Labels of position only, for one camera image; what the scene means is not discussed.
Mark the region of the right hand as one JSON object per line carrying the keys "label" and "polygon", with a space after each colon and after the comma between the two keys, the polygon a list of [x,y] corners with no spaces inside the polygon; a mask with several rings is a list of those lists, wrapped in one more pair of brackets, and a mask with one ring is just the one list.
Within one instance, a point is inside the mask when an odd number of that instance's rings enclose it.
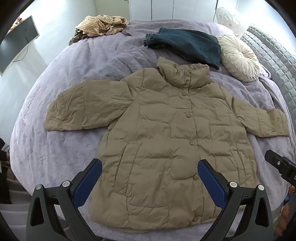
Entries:
{"label": "right hand", "polygon": [[286,203],[282,210],[281,215],[278,219],[278,224],[274,228],[274,235],[276,238],[281,237],[283,232],[287,229],[288,223],[292,220],[295,214],[295,187],[290,186],[288,189],[290,200]]}

